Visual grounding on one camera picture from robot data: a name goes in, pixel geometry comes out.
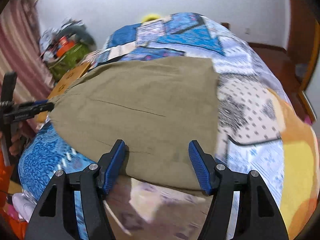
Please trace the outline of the left hand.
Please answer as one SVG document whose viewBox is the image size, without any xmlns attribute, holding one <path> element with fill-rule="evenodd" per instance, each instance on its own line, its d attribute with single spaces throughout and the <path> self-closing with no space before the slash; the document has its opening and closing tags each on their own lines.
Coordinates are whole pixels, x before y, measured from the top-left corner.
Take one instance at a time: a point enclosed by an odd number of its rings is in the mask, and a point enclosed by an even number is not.
<svg viewBox="0 0 320 240">
<path fill-rule="evenodd" d="M 17 131 L 11 137 L 12 146 L 9 148 L 9 152 L 12 156 L 20 154 L 22 149 L 21 136 L 22 136 L 22 122 L 18 123 Z"/>
</svg>

